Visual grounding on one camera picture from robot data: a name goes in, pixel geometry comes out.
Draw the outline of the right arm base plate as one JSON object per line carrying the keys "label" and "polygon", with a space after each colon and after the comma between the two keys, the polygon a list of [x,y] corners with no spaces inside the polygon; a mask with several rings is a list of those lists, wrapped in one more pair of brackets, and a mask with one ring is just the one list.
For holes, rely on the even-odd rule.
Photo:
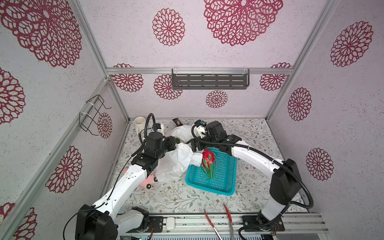
{"label": "right arm base plate", "polygon": [[285,226],[282,217],[267,220],[263,216],[250,215],[242,216],[243,225],[246,232],[283,232]]}

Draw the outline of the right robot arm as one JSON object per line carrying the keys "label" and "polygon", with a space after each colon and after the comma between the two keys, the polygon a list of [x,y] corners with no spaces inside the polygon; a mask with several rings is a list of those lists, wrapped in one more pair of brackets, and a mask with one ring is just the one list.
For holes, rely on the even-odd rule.
{"label": "right robot arm", "polygon": [[208,136],[197,137],[188,142],[192,144],[194,152],[216,148],[252,165],[271,180],[270,197],[260,213],[263,223],[271,222],[282,214],[302,188],[300,173],[294,161],[274,159],[251,147],[238,136],[230,135],[222,141]]}

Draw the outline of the white plastic bag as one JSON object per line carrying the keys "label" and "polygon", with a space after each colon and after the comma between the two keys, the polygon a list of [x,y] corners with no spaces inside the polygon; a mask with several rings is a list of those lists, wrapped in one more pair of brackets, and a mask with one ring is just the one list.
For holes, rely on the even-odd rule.
{"label": "white plastic bag", "polygon": [[167,152],[158,161],[155,169],[155,177],[158,182],[165,183],[180,178],[190,165],[199,167],[202,163],[201,151],[193,152],[187,142],[193,139],[192,126],[183,125],[166,132],[167,137],[175,137],[180,140],[174,151]]}

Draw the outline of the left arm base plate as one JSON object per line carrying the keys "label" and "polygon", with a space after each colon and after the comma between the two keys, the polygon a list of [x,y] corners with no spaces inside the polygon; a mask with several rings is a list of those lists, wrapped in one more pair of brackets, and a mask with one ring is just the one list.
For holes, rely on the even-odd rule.
{"label": "left arm base plate", "polygon": [[163,216],[149,216],[148,224],[145,228],[142,229],[133,229],[127,232],[128,233],[161,233],[164,227],[164,217]]}

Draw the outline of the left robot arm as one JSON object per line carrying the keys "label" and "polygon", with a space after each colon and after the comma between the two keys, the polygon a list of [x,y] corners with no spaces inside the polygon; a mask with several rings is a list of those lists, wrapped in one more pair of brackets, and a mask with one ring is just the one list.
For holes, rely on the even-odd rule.
{"label": "left robot arm", "polygon": [[158,166],[158,160],[176,150],[180,140],[151,132],[134,152],[131,165],[113,187],[91,206],[83,205],[76,215],[76,240],[118,240],[131,230],[145,230],[149,212],[134,207],[125,214],[119,211],[133,191]]}

